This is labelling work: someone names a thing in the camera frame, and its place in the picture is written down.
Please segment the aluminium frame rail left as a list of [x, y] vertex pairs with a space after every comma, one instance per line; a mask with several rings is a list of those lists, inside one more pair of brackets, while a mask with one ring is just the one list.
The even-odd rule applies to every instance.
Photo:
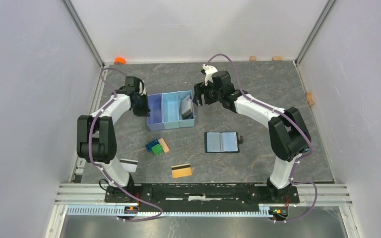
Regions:
[[[84, 41], [86, 48], [90, 52], [91, 56], [95, 60], [98, 65], [99, 72], [102, 72], [103, 67], [106, 65], [101, 56], [99, 55], [95, 44], [92, 42], [90, 35], [88, 34], [85, 25], [83, 24], [80, 15], [78, 14], [74, 4], [70, 0], [62, 0], [62, 4], [68, 12], [72, 22], [74, 23], [78, 33], [80, 34], [82, 40]], [[97, 79], [96, 84], [94, 86], [94, 91], [91, 97], [91, 103], [89, 111], [93, 112], [94, 110], [99, 108], [99, 102], [103, 92], [103, 83]], [[76, 154], [74, 154], [74, 163], [71, 168], [71, 175], [69, 177], [69, 185], [71, 183], [76, 184], [76, 182], [80, 182], [80, 179], [83, 175], [83, 169], [85, 167], [85, 160], [79, 158]], [[44, 237], [46, 238], [59, 238], [61, 236], [63, 225], [66, 217], [66, 213], [68, 210], [67, 205], [61, 205], [55, 203], [53, 206], [53, 210], [51, 213], [51, 217], [46, 229], [46, 233]]]

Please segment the blue toy brick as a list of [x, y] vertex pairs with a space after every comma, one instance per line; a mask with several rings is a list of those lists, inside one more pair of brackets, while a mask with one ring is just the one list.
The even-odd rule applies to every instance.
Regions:
[[146, 148], [147, 152], [152, 151], [152, 147], [156, 146], [157, 144], [159, 144], [157, 139], [153, 139], [152, 141], [148, 142], [145, 145], [145, 148]]

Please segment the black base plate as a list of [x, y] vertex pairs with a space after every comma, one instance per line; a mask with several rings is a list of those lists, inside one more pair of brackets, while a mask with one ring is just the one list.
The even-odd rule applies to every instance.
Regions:
[[105, 189], [106, 203], [124, 203], [129, 211], [139, 212], [255, 212], [260, 204], [275, 206], [300, 202], [297, 188], [291, 186], [277, 194], [266, 184], [256, 183], [142, 183], [130, 193], [119, 188]]

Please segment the purple plastic bin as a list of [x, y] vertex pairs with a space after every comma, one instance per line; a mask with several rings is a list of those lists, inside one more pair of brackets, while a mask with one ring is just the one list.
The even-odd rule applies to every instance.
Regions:
[[148, 95], [148, 106], [150, 109], [149, 116], [147, 117], [147, 126], [150, 131], [164, 130], [163, 124], [163, 111], [162, 111], [162, 95], [152, 94]]

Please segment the light blue bin with cards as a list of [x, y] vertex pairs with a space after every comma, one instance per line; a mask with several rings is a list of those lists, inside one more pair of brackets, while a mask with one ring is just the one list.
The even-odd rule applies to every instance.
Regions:
[[[181, 100], [186, 97], [187, 95], [190, 95], [191, 99], [193, 100], [193, 94], [192, 91], [178, 91], [178, 109], [180, 108]], [[180, 113], [179, 113], [179, 127], [192, 127], [194, 126], [194, 106], [193, 106], [193, 115], [189, 119], [181, 119]]]

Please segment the wooden arch block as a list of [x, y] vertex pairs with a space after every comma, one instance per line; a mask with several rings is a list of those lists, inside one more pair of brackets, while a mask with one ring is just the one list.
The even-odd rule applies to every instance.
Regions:
[[308, 105], [309, 105], [310, 107], [312, 107], [312, 106], [315, 105], [315, 101], [314, 101], [314, 99], [313, 99], [313, 94], [312, 94], [312, 92], [307, 92], [307, 93], [306, 93], [306, 100], [307, 100]]

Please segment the green toy brick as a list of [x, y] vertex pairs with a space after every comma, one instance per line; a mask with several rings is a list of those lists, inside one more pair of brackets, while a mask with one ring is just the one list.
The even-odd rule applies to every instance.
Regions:
[[159, 155], [164, 152], [163, 147], [160, 144], [152, 146], [151, 151], [154, 153], [154, 155]]

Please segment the orange round object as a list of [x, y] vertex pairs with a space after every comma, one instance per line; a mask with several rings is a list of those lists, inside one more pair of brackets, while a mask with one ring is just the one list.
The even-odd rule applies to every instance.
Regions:
[[114, 59], [114, 64], [126, 64], [126, 60], [122, 57], [116, 57]]

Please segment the black card holder wallet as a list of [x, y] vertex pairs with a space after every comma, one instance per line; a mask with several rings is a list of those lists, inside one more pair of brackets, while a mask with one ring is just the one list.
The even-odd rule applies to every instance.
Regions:
[[205, 132], [205, 153], [239, 153], [243, 136], [235, 131]]

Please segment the silver credit card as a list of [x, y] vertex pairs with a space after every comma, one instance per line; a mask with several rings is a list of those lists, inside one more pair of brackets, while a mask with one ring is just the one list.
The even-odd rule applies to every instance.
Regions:
[[120, 159], [120, 164], [129, 173], [135, 173], [138, 165], [138, 161], [129, 159]]

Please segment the light blue middle bin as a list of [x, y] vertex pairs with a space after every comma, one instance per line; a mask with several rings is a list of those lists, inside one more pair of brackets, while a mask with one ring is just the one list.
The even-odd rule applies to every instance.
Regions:
[[162, 93], [162, 123], [165, 129], [180, 127], [177, 92]]

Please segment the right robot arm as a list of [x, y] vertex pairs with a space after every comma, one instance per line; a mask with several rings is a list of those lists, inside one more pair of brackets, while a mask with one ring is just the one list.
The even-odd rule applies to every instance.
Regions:
[[268, 129], [276, 159], [267, 180], [266, 194], [270, 201], [280, 202], [291, 187], [294, 164], [311, 146], [311, 136], [300, 111], [295, 107], [272, 106], [256, 100], [245, 90], [235, 89], [227, 71], [204, 65], [201, 73], [204, 81], [194, 85], [194, 104], [219, 102], [223, 108], [247, 116]]

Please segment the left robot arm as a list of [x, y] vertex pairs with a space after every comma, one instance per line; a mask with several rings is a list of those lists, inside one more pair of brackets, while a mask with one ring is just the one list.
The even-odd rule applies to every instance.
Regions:
[[150, 114], [144, 82], [127, 76], [124, 86], [115, 90], [100, 109], [77, 119], [76, 152], [97, 167], [111, 186], [117, 186], [117, 196], [124, 202], [132, 201], [136, 189], [130, 185], [131, 175], [117, 158], [117, 140], [114, 125], [127, 111], [137, 117]]

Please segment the gold credit card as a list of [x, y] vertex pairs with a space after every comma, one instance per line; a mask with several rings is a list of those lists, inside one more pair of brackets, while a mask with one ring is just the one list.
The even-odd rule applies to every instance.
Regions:
[[172, 178], [174, 179], [192, 175], [191, 165], [189, 163], [171, 166], [171, 172]]

